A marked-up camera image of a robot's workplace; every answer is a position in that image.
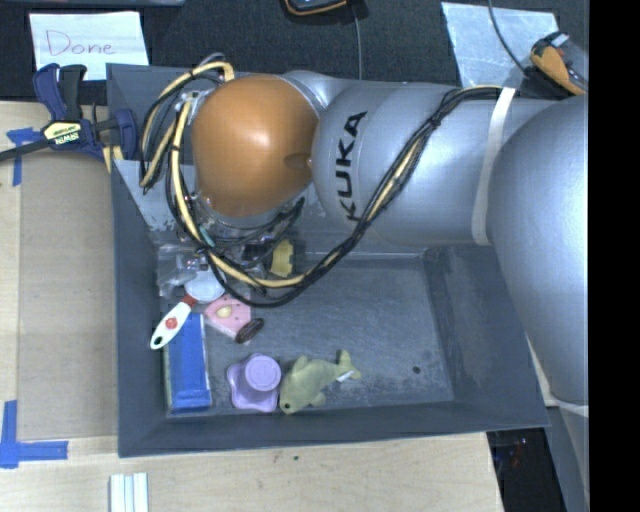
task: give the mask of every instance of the black cable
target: black cable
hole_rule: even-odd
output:
[[[175,133],[177,131],[178,127],[177,124],[174,128],[174,132],[171,134],[171,140],[175,139]],[[171,151],[174,151],[175,147],[171,146],[167,151],[165,151],[165,156],[169,157]],[[185,193],[184,196],[184,200],[186,203],[186,206],[189,210],[189,215],[192,216],[192,218],[195,218],[195,216],[197,215],[195,212],[195,208],[193,205],[193,199],[191,198],[191,196],[187,193],[187,186],[186,186],[186,182],[184,180],[184,173],[182,172],[182,169],[178,169],[179,172],[179,180],[180,180],[180,186],[183,189],[183,192]],[[174,216],[177,225],[183,229],[183,231],[185,231],[186,233],[189,233],[186,224],[184,222],[184,219],[182,218],[181,214],[178,211],[176,202],[174,202],[175,199],[175,194],[177,193],[177,191],[172,189],[172,179],[171,179],[171,173],[167,172],[165,174],[165,194],[166,194],[166,198],[167,198],[167,204],[169,206],[169,209],[172,213],[172,215]],[[284,234],[286,233],[286,231],[289,229],[289,227],[292,225],[293,222],[295,222],[295,220],[298,218],[298,216],[300,215],[301,211],[302,211],[302,206],[304,204],[304,198],[300,198],[296,204],[294,205],[294,207],[292,207],[288,212],[285,213],[279,213],[278,216],[276,216],[274,218],[273,224],[275,226],[275,224],[282,222],[283,220],[287,221],[287,227],[285,228],[285,230],[283,230],[283,232],[281,233],[279,238],[276,238],[275,240],[275,244],[273,246],[273,248],[275,248],[275,245],[277,245],[277,243],[282,239],[282,237],[284,236]],[[255,306],[260,306],[263,305],[262,303],[254,303],[253,301],[250,301],[248,299],[246,299],[240,292],[236,291],[235,289],[233,289],[233,287],[231,287],[224,279],[224,276],[221,275],[219,269],[217,268],[215,262],[213,261],[213,258],[211,257],[211,254],[214,254],[217,258],[219,258],[220,260],[224,261],[225,264],[229,265],[230,267],[234,268],[237,272],[240,272],[242,274],[245,275],[245,277],[251,281],[252,286],[254,287],[254,289],[260,289],[262,288],[261,284],[256,281],[252,276],[250,276],[249,274],[246,273],[246,270],[241,266],[238,265],[236,262],[234,262],[233,260],[229,259],[225,254],[224,254],[224,249],[221,249],[220,247],[217,246],[211,246],[208,244],[208,242],[206,241],[196,241],[197,245],[198,245],[198,249],[197,251],[199,253],[204,253],[206,255],[206,258],[209,262],[209,265],[212,269],[212,271],[214,272],[215,277],[218,279],[218,281],[223,285],[223,287],[225,288],[225,290],[227,290],[229,293],[232,294],[232,296],[234,296],[235,298],[237,298],[238,300],[241,300],[243,302],[245,302],[246,304],[249,305],[255,305]],[[271,302],[268,304],[268,306],[264,306],[264,307],[277,307],[279,305],[284,304],[285,302],[289,302],[290,300],[293,299],[293,293],[287,293],[286,297],[283,297],[283,299],[281,300],[280,298],[271,298],[271,297],[266,297],[268,300],[270,300]]]
[[[100,142],[100,133],[96,128],[97,124],[98,124],[98,104],[94,103],[91,106],[91,135],[93,135],[93,140],[95,140],[96,142]]]
[[[238,245],[243,245],[243,244],[252,242],[256,238],[274,229],[281,222],[286,221],[288,224],[292,225],[300,216],[303,205],[304,205],[304,197],[301,197],[300,199],[298,199],[296,204],[292,206],[289,210],[287,210],[286,212],[279,212],[267,224],[265,224],[264,226],[258,227],[255,231],[252,231],[249,235],[246,235],[242,238],[236,238],[233,240],[228,238],[227,239],[218,238],[216,240],[216,245],[224,249],[230,249],[232,247],[237,247]]]
[[[179,118],[180,117],[180,113],[176,113],[176,116]],[[171,134],[171,140],[175,140],[175,136],[178,130],[178,124],[176,123],[175,127],[174,127],[174,131]],[[175,151],[176,148],[174,146],[168,146],[164,153],[163,153],[163,157],[162,158],[170,158],[170,153],[172,151]],[[182,152],[180,154],[180,156],[182,158],[184,158],[184,153]],[[178,174],[179,177],[178,179],[180,180],[180,187],[183,190],[184,193],[184,202],[185,205],[188,209],[188,215],[191,216],[192,219],[196,219],[197,218],[197,212],[194,206],[194,202],[193,202],[193,198],[189,195],[188,193],[188,187],[184,178],[184,173],[182,172],[181,168],[178,168]],[[184,221],[184,219],[182,218],[182,215],[180,214],[180,212],[178,211],[177,208],[177,200],[174,201],[175,199],[175,194],[177,193],[176,190],[173,189],[172,187],[173,184],[173,180],[172,180],[172,176],[170,172],[167,172],[165,174],[165,196],[166,196],[166,201],[167,201],[167,205],[169,207],[169,210],[171,212],[171,214],[173,215],[174,219],[176,220],[177,225],[183,229],[183,231],[189,233],[189,231],[187,230],[187,226],[186,223]],[[256,231],[252,232],[250,235],[244,237],[241,241],[246,243],[249,243],[253,240],[256,239],[256,237],[261,236],[262,234],[264,234],[265,232],[268,232],[269,230],[275,229],[278,224],[281,223],[285,223],[285,228],[276,236],[274,236],[273,240],[271,241],[273,244],[273,248],[275,248],[275,245],[277,245],[280,241],[282,241],[284,235],[286,234],[287,230],[290,228],[290,226],[298,219],[298,217],[300,216],[301,212],[302,212],[302,206],[304,205],[304,198],[300,198],[298,199],[298,201],[296,201],[296,203],[294,204],[294,206],[292,208],[290,208],[288,211],[286,212],[279,212],[269,223],[267,223],[264,226],[259,227]],[[197,229],[201,232],[201,228],[200,228],[200,224],[195,221],[194,224],[196,225]],[[246,275],[246,271],[242,266],[239,266],[237,264],[235,264],[235,262],[233,262],[232,260],[230,260],[229,258],[227,258],[224,254],[225,250],[228,250],[229,247],[221,247],[217,244],[215,245],[210,245],[208,243],[208,241],[204,242],[198,242],[200,245],[201,249],[207,249],[207,250],[211,250],[217,257],[219,257],[220,259],[224,260],[225,263],[227,263],[228,265],[232,266],[233,268],[235,268],[238,272],[242,272],[243,274]],[[254,284],[256,286],[260,286],[259,283],[257,281],[253,281]]]
[[[513,52],[511,51],[511,48],[509,48],[509,45],[504,40],[504,37],[502,37],[502,32],[500,32],[500,29],[498,28],[498,22],[496,21],[495,14],[493,12],[493,2],[492,2],[492,0],[487,0],[487,5],[489,7],[489,17],[491,18],[491,24],[493,25],[493,29],[495,30],[496,36],[498,36],[498,39],[500,40],[500,43],[502,44],[502,47],[509,54],[509,57],[511,57],[511,60],[513,62],[515,62],[516,66],[518,66],[518,69],[520,71],[522,71],[522,74],[527,76],[527,71],[525,70],[524,66],[522,64],[520,64],[520,61],[513,54]]]
[[[362,80],[364,75],[363,71],[363,63],[362,63],[362,38],[360,37],[360,22],[358,20],[358,13],[356,13],[355,8],[353,7],[353,3],[349,4],[351,8],[351,14],[353,15],[353,24],[355,25],[356,30],[356,43],[358,47],[358,80]]]
[[[270,302],[256,302],[251,299],[247,299],[242,294],[242,292],[239,292],[238,290],[233,288],[231,285],[229,285],[229,283],[226,281],[226,279],[224,278],[224,276],[221,274],[220,270],[216,266],[215,262],[211,259],[211,255],[208,252],[206,252],[205,254],[214,277],[222,285],[224,290],[229,295],[231,295],[234,299],[239,300],[240,302],[242,302],[243,304],[246,304],[247,306],[256,307],[256,308],[267,308],[267,309],[278,308],[280,306],[284,306],[285,304],[291,302],[293,299],[295,299],[298,295],[300,295],[306,289],[306,288],[304,289],[294,288],[293,292],[288,292],[286,295],[283,295],[282,297],[279,297],[279,298],[271,298]]]
[[[180,95],[180,90],[175,91],[173,93],[173,98],[171,98],[171,100],[164,106],[164,113],[162,114],[160,122],[157,122],[157,128],[154,130],[153,126],[149,127],[149,140],[150,140],[150,143],[147,144],[147,148],[153,148],[156,145],[156,142],[158,140],[158,136],[160,135],[160,128],[165,123],[165,121],[167,119],[167,116],[169,115],[169,112],[171,111],[172,107],[175,105],[176,100],[178,99],[179,95]],[[160,159],[160,161],[162,161],[164,159],[164,156],[166,156],[166,151],[165,151],[165,154],[163,155],[163,157]],[[143,154],[142,155],[143,161],[146,162],[148,157],[149,157],[148,153],[147,154]],[[151,187],[153,187],[153,185],[157,182],[157,180],[160,179],[160,177],[162,175],[162,166],[161,165],[159,165],[159,169],[160,169],[160,171],[158,171],[157,177],[155,179],[149,180],[149,183],[145,187],[146,190],[149,190]]]
[[[404,178],[402,179],[402,181],[396,184],[396,190],[393,194],[391,194],[393,197],[395,197],[400,192],[402,187],[404,187],[404,185],[409,181],[411,174],[417,167],[417,162],[422,156],[422,152],[426,146],[428,138],[430,137],[431,133],[433,133],[433,131],[437,129],[444,117],[446,117],[450,112],[453,111],[455,107],[457,107],[460,103],[462,103],[462,101],[466,99],[495,99],[499,92],[500,89],[495,87],[480,87],[468,90],[454,89],[452,91],[449,91],[443,97],[438,110],[414,132],[409,141],[405,144],[403,150],[398,154],[394,163],[385,174],[385,177],[379,183],[376,192],[374,192],[374,194],[372,195],[364,211],[368,213],[371,212],[372,208],[377,202],[377,199],[380,197],[382,190],[384,190],[386,185],[393,179],[393,175],[397,171],[398,166],[411,150],[414,143],[420,141],[420,146],[414,153],[412,160],[407,164],[407,171],[405,172]],[[386,206],[388,206],[388,204],[390,204],[390,200],[386,202],[385,208]],[[373,220],[377,218],[377,215],[379,215],[379,213],[380,212],[378,212],[378,214],[376,214],[376,216],[371,220],[367,220],[368,215],[363,214],[360,218],[360,221],[358,222],[358,225],[354,228],[354,231],[347,239],[345,239],[341,244],[336,246],[327,255],[325,255],[325,257],[322,258],[322,260],[314,267],[312,267],[310,271],[307,271],[307,274],[303,277],[302,281],[295,285],[291,289],[291,291],[286,292],[280,297],[272,298],[271,300],[273,300],[273,302],[262,303],[248,301],[245,297],[242,297],[237,292],[234,296],[238,300],[253,307],[277,307],[293,300],[309,286],[326,275],[335,265],[337,265],[345,256],[347,256],[353,250],[353,248],[360,242],[362,237],[364,237],[367,229],[369,228]]]
[[[175,87],[172,87],[170,90],[166,91],[164,94],[160,95],[158,98],[156,98],[156,100],[151,104],[151,106],[149,107],[149,109],[147,110],[144,120],[142,122],[142,127],[143,127],[143,133],[146,131],[146,127],[149,124],[151,115],[153,113],[153,111],[156,108],[159,108],[160,106],[162,106],[162,104],[171,96],[173,96],[173,98],[171,99],[171,101],[165,105],[165,113],[162,116],[162,120],[161,122],[158,124],[158,127],[161,127],[162,124],[164,123],[165,119],[166,119],[166,115],[168,112],[171,111],[171,108],[174,107],[176,105],[176,99],[178,98],[178,96],[180,95],[180,93],[184,90],[184,88],[190,84],[191,82],[195,81],[195,80],[209,80],[210,82],[216,84],[216,85],[221,85],[224,82],[222,80],[220,80],[220,78],[218,76],[212,75],[211,72],[207,71],[204,72],[202,74],[199,75],[191,75],[189,76],[189,78],[187,78],[184,82],[177,84]],[[157,119],[158,119],[158,113],[156,113],[156,115],[154,116],[154,124],[157,123]],[[153,132],[154,126],[150,126],[149,127],[149,140],[151,140],[151,134]],[[148,166],[146,164],[148,157],[149,157],[149,150],[151,148],[153,148],[153,144],[147,144],[146,141],[142,141],[142,145],[144,147],[146,147],[147,151],[146,152],[141,152],[141,156],[140,156],[140,181],[142,181],[143,177],[147,174],[148,171]],[[147,193],[151,188],[153,188],[153,186],[156,184],[156,182],[158,181],[160,175],[162,174],[161,172],[161,166],[158,165],[158,169],[156,172],[154,172],[153,176],[151,176],[151,178],[149,179],[148,183],[146,184],[146,186],[144,187],[143,193]]]

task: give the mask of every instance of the yellow object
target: yellow object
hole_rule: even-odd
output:
[[[569,71],[557,48],[547,46],[541,52],[532,52],[531,62],[567,91],[577,96],[584,94],[584,90],[569,79]]]
[[[273,261],[271,263],[271,273],[278,277],[288,277],[293,272],[293,245],[289,240],[283,240],[273,251]]]
[[[340,351],[338,364],[301,356],[280,384],[280,409],[285,414],[293,414],[308,405],[320,407],[326,400],[322,392],[326,386],[335,380],[343,382],[361,377],[346,350]]]

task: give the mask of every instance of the gray bin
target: gray bin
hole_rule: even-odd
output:
[[[109,107],[144,113],[175,70],[110,66]],[[153,328],[173,305],[156,286],[157,240],[119,169],[112,172],[119,454],[122,457],[373,441],[549,424],[527,339],[491,248],[416,251],[364,243],[292,303],[258,310],[240,346],[206,330],[211,409],[169,416]],[[307,208],[309,259],[341,233]],[[294,415],[234,409],[225,369],[253,352],[286,371],[300,355],[350,351],[361,381],[334,383],[327,403]]]

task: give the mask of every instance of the black cord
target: black cord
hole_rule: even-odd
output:
[[[358,80],[362,80],[362,77],[364,75],[364,65],[362,63],[362,38],[360,37],[360,22],[358,20],[358,14],[356,13],[353,4],[350,3],[349,7],[351,8],[351,14],[353,15],[353,24],[355,25],[356,42],[358,46]]]
[[[294,288],[293,291],[288,292],[286,295],[283,295],[281,297],[277,297],[277,298],[267,297],[267,300],[269,300],[269,302],[256,302],[250,298],[248,299],[243,295],[242,292],[236,290],[234,287],[229,285],[229,283],[227,282],[225,277],[221,274],[217,265],[211,258],[211,255],[209,254],[209,252],[207,251],[205,252],[205,254],[214,277],[222,285],[224,290],[229,295],[231,295],[234,299],[239,300],[240,302],[242,302],[243,304],[246,304],[247,306],[256,307],[256,308],[267,308],[267,309],[278,308],[280,306],[284,306],[285,304],[291,302],[293,299],[295,299],[298,295],[300,295],[305,290],[305,288]],[[255,288],[260,289],[260,284],[256,282]]]
[[[177,129],[178,129],[178,123],[176,123],[176,126],[174,127],[174,132],[171,134],[171,140],[175,139],[175,134],[176,134]],[[175,151],[175,150],[176,150],[176,148],[174,146],[169,145],[168,149],[165,150],[165,152],[163,154],[163,158],[170,158],[171,152]],[[183,190],[183,193],[184,193],[184,200],[185,200],[187,209],[189,210],[189,215],[193,219],[195,219],[197,217],[197,212],[196,212],[195,206],[193,204],[193,198],[188,194],[188,187],[187,187],[186,181],[184,179],[184,173],[182,172],[181,167],[178,169],[178,172],[179,172],[179,178],[178,179],[180,180],[180,186],[181,186],[181,188]],[[181,228],[184,232],[189,234],[190,232],[187,229],[186,223],[184,222],[184,219],[182,218],[182,215],[178,211],[177,200],[176,200],[177,191],[173,189],[172,183],[173,183],[173,181],[172,181],[171,173],[170,172],[166,172],[165,173],[165,195],[166,195],[167,205],[169,207],[169,210],[170,210],[171,214],[173,215],[174,219],[176,220],[176,223],[179,226],[179,228]],[[280,241],[282,241],[282,239],[286,235],[286,233],[289,230],[289,228],[293,225],[293,223],[300,216],[300,214],[302,212],[303,205],[304,205],[304,198],[302,197],[302,198],[298,199],[298,201],[296,201],[295,205],[291,209],[289,209],[286,212],[278,213],[278,215],[276,215],[272,221],[270,221],[267,225],[260,227],[257,231],[253,232],[251,235],[245,237],[243,239],[243,241],[245,243],[248,243],[248,242],[254,240],[256,238],[256,236],[259,236],[259,235],[267,232],[269,229],[275,228],[278,224],[280,224],[282,222],[285,222],[286,223],[285,229],[278,236],[274,237],[274,239],[271,241],[272,247],[271,247],[271,251],[270,252],[272,252],[275,249],[275,247],[277,246],[277,244]],[[197,222],[194,222],[194,223],[199,228],[200,225]],[[253,303],[252,301],[246,299],[240,292],[235,291],[233,289],[233,287],[231,287],[225,281],[224,276],[222,276],[220,274],[220,271],[217,268],[217,266],[216,266],[216,264],[213,261],[213,258],[211,256],[212,253],[215,254],[215,256],[217,258],[219,258],[220,260],[224,261],[225,264],[227,264],[230,267],[234,268],[237,272],[242,273],[243,275],[245,275],[245,277],[248,278],[248,280],[251,281],[252,286],[255,289],[262,288],[261,284],[258,281],[256,281],[253,277],[251,277],[249,274],[247,274],[245,268],[243,268],[241,265],[238,265],[235,261],[231,260],[230,258],[228,258],[226,256],[224,251],[228,250],[228,248],[219,247],[219,246],[217,246],[217,244],[216,245],[210,245],[206,241],[206,239],[204,241],[194,240],[194,242],[196,242],[197,245],[198,245],[198,249],[197,249],[198,252],[199,253],[203,253],[203,254],[206,255],[207,260],[209,262],[209,265],[210,265],[212,271],[214,272],[215,277],[223,285],[225,290],[227,290],[229,293],[231,293],[231,291],[233,290],[232,295],[234,297],[236,297],[238,300],[241,300],[241,301],[245,302],[246,304],[256,305],[256,306],[261,304],[261,303]],[[267,254],[264,255],[264,257],[268,256],[270,254],[270,252],[267,252]],[[265,293],[265,298],[267,300],[271,301],[269,303],[270,307],[277,307],[278,305],[284,304],[285,303],[284,300],[286,300],[286,302],[289,302],[289,300],[292,300],[293,299],[293,294],[288,294],[286,298],[283,298],[284,300],[280,300],[279,298],[272,298],[272,297],[266,296],[266,293]]]
[[[162,126],[162,124],[164,123],[164,121],[166,120],[166,116],[167,114],[172,110],[173,107],[175,107],[175,105],[177,104],[176,100],[178,99],[180,93],[184,90],[184,88],[191,82],[195,81],[195,80],[209,80],[210,82],[216,84],[216,85],[222,85],[224,82],[222,80],[220,80],[220,78],[218,76],[212,75],[210,72],[205,72],[202,73],[200,75],[193,75],[191,74],[191,76],[189,76],[189,78],[187,78],[183,83],[177,84],[175,87],[172,87],[170,90],[166,91],[164,94],[160,95],[149,107],[149,109],[147,110],[142,126],[143,126],[143,131],[146,131],[146,127],[149,125],[150,122],[150,118],[151,118],[151,114],[153,113],[153,111],[156,108],[159,108],[163,105],[163,103],[165,103],[165,101],[167,99],[171,98],[171,101],[169,101],[167,103],[167,105],[164,105],[165,111],[164,114],[162,115],[162,119],[161,121],[158,123],[157,119],[158,119],[158,113],[156,113],[155,117],[154,117],[154,123],[149,126],[149,139],[151,140],[151,134],[154,132],[154,125],[156,125],[157,123],[157,129],[155,130],[155,136],[153,137],[153,141],[151,144],[146,144],[146,150],[145,152],[141,152],[141,156],[140,156],[140,181],[142,181],[143,177],[147,174],[149,168],[147,166],[147,161],[149,160],[149,151],[154,147],[156,139],[157,139],[157,135],[159,133],[159,129]],[[154,174],[151,176],[151,178],[149,179],[148,183],[146,184],[146,186],[144,187],[144,193],[146,194],[151,188],[153,188],[153,186],[157,183],[158,179],[160,178],[161,174],[162,174],[162,166],[160,165],[160,162],[164,159],[164,157],[166,156],[166,154],[168,153],[169,149],[165,148],[165,152],[162,155],[162,157],[160,158],[159,162],[158,162],[158,168],[157,170],[154,172]]]
[[[287,210],[286,212],[279,212],[271,221],[265,224],[262,227],[257,228],[257,230],[252,231],[249,235],[246,235],[242,238],[236,239],[216,239],[216,245],[223,249],[230,249],[232,247],[237,247],[239,245],[244,245],[254,241],[256,238],[268,233],[269,231],[275,229],[275,227],[282,223],[287,222],[289,225],[293,225],[295,221],[298,219],[300,214],[302,213],[302,206],[304,205],[304,197],[298,199],[296,204]],[[284,232],[279,235],[279,238],[276,238],[278,241],[283,237]]]
[[[498,28],[498,22],[496,21],[495,14],[493,12],[493,2],[492,2],[492,0],[487,0],[487,5],[489,7],[489,17],[491,18],[491,24],[493,25],[493,29],[495,30],[496,35],[498,36],[498,39],[500,40],[500,43],[502,44],[502,47],[509,54],[509,57],[511,57],[511,60],[513,62],[515,62],[516,66],[518,66],[518,69],[520,71],[522,71],[522,74],[524,74],[526,76],[527,75],[527,71],[525,70],[524,66],[520,63],[520,61],[513,54],[513,52],[511,51],[511,48],[509,48],[509,45],[504,40],[504,37],[502,37],[502,32],[500,32],[500,29]]]

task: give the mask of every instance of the wooden table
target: wooden table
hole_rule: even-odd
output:
[[[47,121],[40,105],[0,102],[0,149],[11,147],[7,130]],[[0,164],[0,402],[18,396],[21,188],[12,175],[12,162]],[[0,469],[0,511],[106,511],[109,476],[137,472],[148,474],[153,512],[503,510],[483,433],[135,459],[118,458],[116,445],[114,435],[71,438],[68,460]]]

